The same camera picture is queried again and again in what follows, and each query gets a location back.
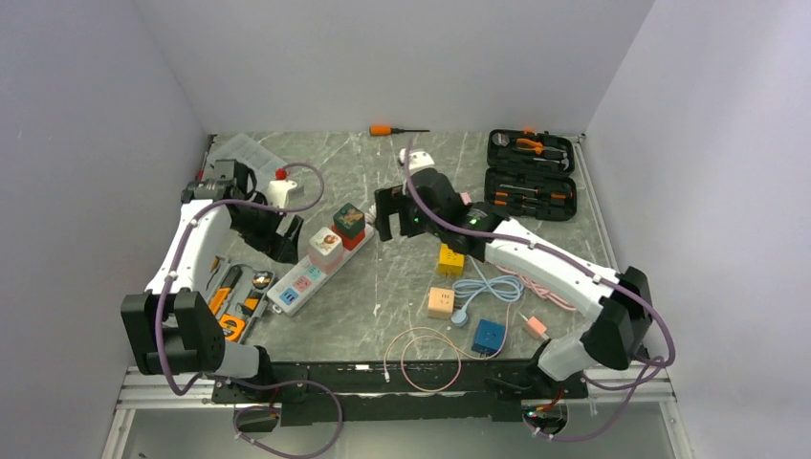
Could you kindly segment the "pink cube adapter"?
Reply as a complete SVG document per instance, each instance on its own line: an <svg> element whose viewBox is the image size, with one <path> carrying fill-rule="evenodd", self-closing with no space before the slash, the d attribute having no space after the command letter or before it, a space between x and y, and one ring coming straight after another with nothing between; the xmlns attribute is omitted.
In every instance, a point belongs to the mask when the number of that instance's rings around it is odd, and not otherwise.
<svg viewBox="0 0 811 459"><path fill-rule="evenodd" d="M334 259L326 259L316 254L309 255L311 263L316 266L321 272L325 274L333 273L336 271L343 260L343 253L337 255Z"/></svg>

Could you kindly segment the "small pink charger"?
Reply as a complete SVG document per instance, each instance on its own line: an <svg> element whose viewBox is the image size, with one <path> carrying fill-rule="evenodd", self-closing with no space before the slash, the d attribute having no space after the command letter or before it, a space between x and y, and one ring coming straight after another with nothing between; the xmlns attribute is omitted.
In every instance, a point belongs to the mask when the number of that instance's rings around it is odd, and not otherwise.
<svg viewBox="0 0 811 459"><path fill-rule="evenodd" d="M547 340L547 327L537 317L525 317L523 329L535 340Z"/></svg>

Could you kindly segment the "clear plastic screw box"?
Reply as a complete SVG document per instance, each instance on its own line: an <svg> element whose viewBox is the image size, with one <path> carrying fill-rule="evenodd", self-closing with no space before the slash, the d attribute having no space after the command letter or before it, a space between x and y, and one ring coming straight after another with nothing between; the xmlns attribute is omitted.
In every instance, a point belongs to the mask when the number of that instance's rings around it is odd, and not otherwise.
<svg viewBox="0 0 811 459"><path fill-rule="evenodd" d="M234 159L245 164L253 170L262 181L275 178L276 171L286 162L246 134L236 134L224 142L217 142L208 153L208 162L213 164L217 160Z"/></svg>

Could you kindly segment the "grey tool case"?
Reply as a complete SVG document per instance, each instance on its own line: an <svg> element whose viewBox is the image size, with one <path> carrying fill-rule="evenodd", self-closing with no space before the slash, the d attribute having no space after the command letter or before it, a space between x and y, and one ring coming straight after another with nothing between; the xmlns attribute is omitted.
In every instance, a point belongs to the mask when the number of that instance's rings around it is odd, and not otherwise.
<svg viewBox="0 0 811 459"><path fill-rule="evenodd" d="M227 341L246 341L252 326L266 311L266 293L276 281L277 275L271 269L219 255L214 258L203 296Z"/></svg>

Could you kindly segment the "white power strip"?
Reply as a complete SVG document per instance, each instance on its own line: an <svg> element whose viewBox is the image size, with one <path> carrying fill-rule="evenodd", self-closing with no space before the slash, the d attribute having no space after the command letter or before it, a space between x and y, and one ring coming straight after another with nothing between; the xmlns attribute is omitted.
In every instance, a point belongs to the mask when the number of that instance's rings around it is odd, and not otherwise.
<svg viewBox="0 0 811 459"><path fill-rule="evenodd" d="M353 251L343 249L343 260L340 267L329 274L321 272L311 263L307 244L306 254L265 293L272 310L277 314L294 316L375 235L371 225L365 224L364 231L366 232L364 241Z"/></svg>

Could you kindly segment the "black tool case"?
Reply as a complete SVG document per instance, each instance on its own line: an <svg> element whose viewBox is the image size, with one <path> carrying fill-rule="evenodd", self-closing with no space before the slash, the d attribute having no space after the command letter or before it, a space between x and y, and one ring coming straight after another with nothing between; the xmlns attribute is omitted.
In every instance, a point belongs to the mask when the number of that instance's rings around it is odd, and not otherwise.
<svg viewBox="0 0 811 459"><path fill-rule="evenodd" d="M491 142L493 132L504 132L511 142L499 148ZM515 149L517 139L530 139L547 146L565 149L564 158L538 156ZM542 221L572 219L578 209L578 194L572 174L576 169L575 149L571 141L547 132L494 129L488 137L485 173L485 201L513 216Z"/></svg>

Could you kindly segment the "white cube adapter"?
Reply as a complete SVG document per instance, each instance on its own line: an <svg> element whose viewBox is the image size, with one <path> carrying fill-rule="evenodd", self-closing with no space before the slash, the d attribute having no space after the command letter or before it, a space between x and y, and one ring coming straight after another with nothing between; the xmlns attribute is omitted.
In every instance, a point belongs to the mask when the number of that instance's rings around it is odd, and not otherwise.
<svg viewBox="0 0 811 459"><path fill-rule="evenodd" d="M320 228L308 241L308 255L334 259L340 253L343 253L341 239L327 227Z"/></svg>

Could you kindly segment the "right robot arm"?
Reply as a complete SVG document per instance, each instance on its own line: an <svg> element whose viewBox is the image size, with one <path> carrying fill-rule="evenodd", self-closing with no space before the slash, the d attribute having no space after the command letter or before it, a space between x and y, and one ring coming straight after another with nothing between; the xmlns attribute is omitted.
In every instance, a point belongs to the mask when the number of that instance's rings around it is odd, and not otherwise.
<svg viewBox="0 0 811 459"><path fill-rule="evenodd" d="M539 397L553 395L586 368L626 370L635 359L653 320L642 272L591 264L531 233L493 204L464 202L433 167L376 190L375 207L382 240L391 239L390 218L397 216L402 236L429 233L455 252L522 274L551 288L586 318L585 326L536 351L526 375Z"/></svg>

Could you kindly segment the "yellow cube adapter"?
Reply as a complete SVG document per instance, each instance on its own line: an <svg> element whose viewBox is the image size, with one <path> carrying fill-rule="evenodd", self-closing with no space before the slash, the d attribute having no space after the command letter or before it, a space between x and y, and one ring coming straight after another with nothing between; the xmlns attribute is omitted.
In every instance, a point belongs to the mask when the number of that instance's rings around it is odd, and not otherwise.
<svg viewBox="0 0 811 459"><path fill-rule="evenodd" d="M447 244L441 244L437 258L436 272L443 276L461 276L464 271L465 256L453 251Z"/></svg>

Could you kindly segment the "dark green cube adapter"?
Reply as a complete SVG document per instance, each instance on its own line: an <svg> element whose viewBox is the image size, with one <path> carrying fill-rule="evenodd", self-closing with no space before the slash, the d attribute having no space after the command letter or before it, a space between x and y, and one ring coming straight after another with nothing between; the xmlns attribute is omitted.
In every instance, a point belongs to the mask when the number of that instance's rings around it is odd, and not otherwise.
<svg viewBox="0 0 811 459"><path fill-rule="evenodd" d="M365 214L351 203L344 204L334 215L332 231L343 239L354 239L365 229Z"/></svg>

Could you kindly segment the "red cube adapter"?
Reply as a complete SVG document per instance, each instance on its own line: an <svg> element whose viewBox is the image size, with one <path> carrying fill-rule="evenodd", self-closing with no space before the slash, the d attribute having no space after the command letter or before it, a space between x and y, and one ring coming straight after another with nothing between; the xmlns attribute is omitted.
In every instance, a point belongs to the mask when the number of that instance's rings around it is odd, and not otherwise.
<svg viewBox="0 0 811 459"><path fill-rule="evenodd" d="M343 248L347 251L353 251L361 242L364 241L366 238L366 232L361 230L354 236L347 236L340 233L339 237L341 239Z"/></svg>

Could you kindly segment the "peach cube adapter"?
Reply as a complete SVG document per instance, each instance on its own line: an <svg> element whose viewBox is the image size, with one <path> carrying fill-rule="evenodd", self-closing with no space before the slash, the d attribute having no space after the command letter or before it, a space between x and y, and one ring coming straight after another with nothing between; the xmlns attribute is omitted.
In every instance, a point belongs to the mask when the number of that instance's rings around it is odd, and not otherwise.
<svg viewBox="0 0 811 459"><path fill-rule="evenodd" d="M454 311L455 292L451 289L431 287L427 299L427 316L449 320Z"/></svg>

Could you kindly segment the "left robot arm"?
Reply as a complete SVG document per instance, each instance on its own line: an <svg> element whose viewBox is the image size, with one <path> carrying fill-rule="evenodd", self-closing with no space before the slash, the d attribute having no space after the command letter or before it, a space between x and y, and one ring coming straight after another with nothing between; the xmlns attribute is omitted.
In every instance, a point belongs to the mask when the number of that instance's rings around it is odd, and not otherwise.
<svg viewBox="0 0 811 459"><path fill-rule="evenodd" d="M180 220L161 267L143 293L127 295L121 319L137 367L144 375L200 373L237 379L253 402L275 385L267 353L226 338L206 291L221 239L236 232L273 261L294 265L303 220L287 216L288 195L297 185L279 168L266 189L254 171L236 160L217 160L180 197Z"/></svg>

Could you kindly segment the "blue cube adapter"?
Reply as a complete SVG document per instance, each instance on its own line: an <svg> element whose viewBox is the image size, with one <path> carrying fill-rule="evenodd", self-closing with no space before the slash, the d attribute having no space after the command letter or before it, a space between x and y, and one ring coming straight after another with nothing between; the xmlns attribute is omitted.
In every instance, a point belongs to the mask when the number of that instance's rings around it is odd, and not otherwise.
<svg viewBox="0 0 811 459"><path fill-rule="evenodd" d="M506 326L486 319L480 319L475 328L471 343L474 354L490 357L500 352L506 338Z"/></svg>

